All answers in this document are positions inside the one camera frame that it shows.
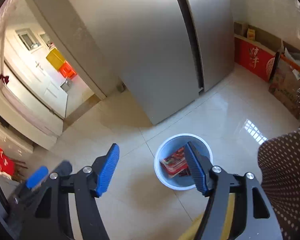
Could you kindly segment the red printed snack wrapper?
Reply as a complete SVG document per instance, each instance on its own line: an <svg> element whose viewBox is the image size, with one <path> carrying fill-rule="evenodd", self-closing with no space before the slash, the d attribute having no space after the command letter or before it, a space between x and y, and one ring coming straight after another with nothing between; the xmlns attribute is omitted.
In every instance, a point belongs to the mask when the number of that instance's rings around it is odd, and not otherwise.
<svg viewBox="0 0 300 240"><path fill-rule="evenodd" d="M181 147L168 157L161 159L160 164L169 178L175 176L186 177L190 176L190 169L184 155L185 147Z"/></svg>

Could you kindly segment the light blue trash bin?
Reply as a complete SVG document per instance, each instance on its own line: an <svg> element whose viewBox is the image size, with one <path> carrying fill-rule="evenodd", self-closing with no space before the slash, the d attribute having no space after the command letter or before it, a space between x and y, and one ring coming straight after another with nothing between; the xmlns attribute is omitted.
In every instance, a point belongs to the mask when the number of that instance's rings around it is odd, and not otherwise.
<svg viewBox="0 0 300 240"><path fill-rule="evenodd" d="M155 154L154 171L160 182L176 191L187 191L196 187L184 157L184 146L187 142L191 142L201 155L213 162L210 146L197 135L183 133L165 140Z"/></svg>

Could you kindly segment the yellow cloth on chair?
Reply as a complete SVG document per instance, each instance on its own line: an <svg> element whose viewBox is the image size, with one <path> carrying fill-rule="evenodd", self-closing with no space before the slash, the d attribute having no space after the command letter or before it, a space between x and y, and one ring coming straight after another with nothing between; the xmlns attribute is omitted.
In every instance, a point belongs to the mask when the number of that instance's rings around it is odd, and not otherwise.
<svg viewBox="0 0 300 240"><path fill-rule="evenodd" d="M207 203L207 210L197 217L178 239L232 239L231 227L234 221L236 194L229 193L227 206L225 198L214 197Z"/></svg>

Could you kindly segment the orange plastic stool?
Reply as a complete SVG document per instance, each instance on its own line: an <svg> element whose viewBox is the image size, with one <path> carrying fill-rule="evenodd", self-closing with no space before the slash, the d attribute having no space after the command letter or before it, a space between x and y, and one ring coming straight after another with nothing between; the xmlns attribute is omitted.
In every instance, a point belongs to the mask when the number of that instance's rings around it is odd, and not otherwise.
<svg viewBox="0 0 300 240"><path fill-rule="evenodd" d="M67 61L64 61L58 71L64 78L69 78L70 80L72 80L77 75L74 68L72 68Z"/></svg>

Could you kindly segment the yellow plastic stool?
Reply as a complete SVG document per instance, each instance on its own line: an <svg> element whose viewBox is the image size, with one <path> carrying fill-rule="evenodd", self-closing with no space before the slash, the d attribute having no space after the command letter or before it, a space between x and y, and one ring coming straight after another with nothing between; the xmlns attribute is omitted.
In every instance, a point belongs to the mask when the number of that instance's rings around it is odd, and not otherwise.
<svg viewBox="0 0 300 240"><path fill-rule="evenodd" d="M48 55L46 56L46 59L57 71L59 71L59 69L65 62L64 56L60 53L60 51L57 48L51 49Z"/></svg>

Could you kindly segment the white interior door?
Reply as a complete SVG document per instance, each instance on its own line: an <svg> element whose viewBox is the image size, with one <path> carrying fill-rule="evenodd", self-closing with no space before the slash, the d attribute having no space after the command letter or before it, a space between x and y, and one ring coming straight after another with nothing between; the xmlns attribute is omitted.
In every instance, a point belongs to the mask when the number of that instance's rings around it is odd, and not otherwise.
<svg viewBox="0 0 300 240"><path fill-rule="evenodd" d="M68 94L61 89L59 77L47 61L47 46L31 29L6 29L5 58L14 74L49 110L65 118Z"/></svg>

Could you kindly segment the red gift cardboard box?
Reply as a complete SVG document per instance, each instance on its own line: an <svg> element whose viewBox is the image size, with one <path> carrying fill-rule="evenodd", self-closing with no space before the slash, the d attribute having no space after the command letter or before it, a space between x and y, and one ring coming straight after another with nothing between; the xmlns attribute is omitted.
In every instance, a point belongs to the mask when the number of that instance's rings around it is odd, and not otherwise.
<svg viewBox="0 0 300 240"><path fill-rule="evenodd" d="M275 52L241 36L235 36L235 62L268 82L275 62Z"/></svg>

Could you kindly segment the brown open cardboard box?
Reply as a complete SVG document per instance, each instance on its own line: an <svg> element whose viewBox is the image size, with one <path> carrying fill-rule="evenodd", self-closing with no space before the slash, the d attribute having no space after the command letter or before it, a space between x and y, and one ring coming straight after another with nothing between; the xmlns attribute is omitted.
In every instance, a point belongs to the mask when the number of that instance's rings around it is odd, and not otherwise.
<svg viewBox="0 0 300 240"><path fill-rule="evenodd" d="M300 88L300 50L281 42L275 54L269 77L268 91L279 100L297 119L300 111L297 106L297 90Z"/></svg>

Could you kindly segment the silver double-door refrigerator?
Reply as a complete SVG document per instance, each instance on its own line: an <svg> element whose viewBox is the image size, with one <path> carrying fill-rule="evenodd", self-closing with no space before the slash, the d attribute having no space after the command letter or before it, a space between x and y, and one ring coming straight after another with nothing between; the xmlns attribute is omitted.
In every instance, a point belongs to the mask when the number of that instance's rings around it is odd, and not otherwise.
<svg viewBox="0 0 300 240"><path fill-rule="evenodd" d="M113 70L152 124L234 68L230 0L33 0L55 44Z"/></svg>

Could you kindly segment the small yellow box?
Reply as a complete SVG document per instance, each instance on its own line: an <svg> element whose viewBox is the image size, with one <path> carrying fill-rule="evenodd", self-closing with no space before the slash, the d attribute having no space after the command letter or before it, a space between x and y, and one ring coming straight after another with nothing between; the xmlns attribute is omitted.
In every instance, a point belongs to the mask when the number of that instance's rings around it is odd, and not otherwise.
<svg viewBox="0 0 300 240"><path fill-rule="evenodd" d="M255 41L256 40L256 31L255 29L247 29L247 39Z"/></svg>

